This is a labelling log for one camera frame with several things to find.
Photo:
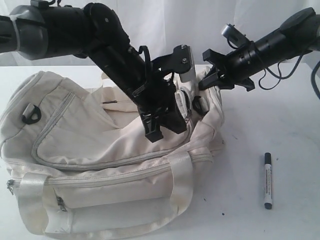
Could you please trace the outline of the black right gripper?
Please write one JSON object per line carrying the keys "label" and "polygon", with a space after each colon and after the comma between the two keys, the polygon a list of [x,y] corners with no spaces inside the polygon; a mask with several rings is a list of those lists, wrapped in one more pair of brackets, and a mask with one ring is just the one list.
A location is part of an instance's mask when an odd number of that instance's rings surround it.
{"label": "black right gripper", "polygon": [[240,56],[239,53],[236,53],[236,57],[233,57],[231,53],[224,55],[212,49],[203,52],[203,60],[212,64],[212,67],[206,66],[201,72],[199,90],[211,87],[232,90],[235,86],[244,87],[248,92],[254,90],[255,83],[250,79],[250,75],[243,73],[246,67],[239,61]]}

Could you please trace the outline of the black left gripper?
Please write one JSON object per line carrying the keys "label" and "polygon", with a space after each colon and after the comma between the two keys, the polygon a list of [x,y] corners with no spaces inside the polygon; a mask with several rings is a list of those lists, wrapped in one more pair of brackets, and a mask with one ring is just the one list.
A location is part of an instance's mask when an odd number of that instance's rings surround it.
{"label": "black left gripper", "polygon": [[160,125],[176,134],[185,132],[187,124],[174,98],[174,71],[149,56],[131,56],[127,66],[124,92],[138,106],[145,137],[151,143],[163,139]]}

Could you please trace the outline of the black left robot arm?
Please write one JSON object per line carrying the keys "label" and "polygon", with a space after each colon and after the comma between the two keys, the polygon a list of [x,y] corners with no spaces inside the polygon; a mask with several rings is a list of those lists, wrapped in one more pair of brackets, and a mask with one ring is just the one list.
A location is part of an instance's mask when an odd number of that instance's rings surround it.
{"label": "black left robot arm", "polygon": [[137,106],[146,138],[162,139],[161,128],[181,134],[187,125],[175,99],[175,74],[192,67],[191,49],[151,59],[147,46],[135,49],[116,12],[102,3],[83,8],[56,0],[32,0],[0,18],[0,51],[28,60],[73,55],[91,59]]}

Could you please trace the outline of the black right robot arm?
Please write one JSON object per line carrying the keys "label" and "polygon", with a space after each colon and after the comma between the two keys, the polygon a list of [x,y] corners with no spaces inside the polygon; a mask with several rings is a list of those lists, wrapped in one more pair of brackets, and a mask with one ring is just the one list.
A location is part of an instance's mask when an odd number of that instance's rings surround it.
{"label": "black right robot arm", "polygon": [[319,51],[320,16],[312,7],[305,8],[257,41],[249,40],[232,24],[225,25],[221,34],[235,49],[227,55],[212,49],[202,54],[212,68],[198,88],[203,91],[217,86],[232,90],[241,86],[249,92],[255,89],[250,77],[256,73],[281,61]]}

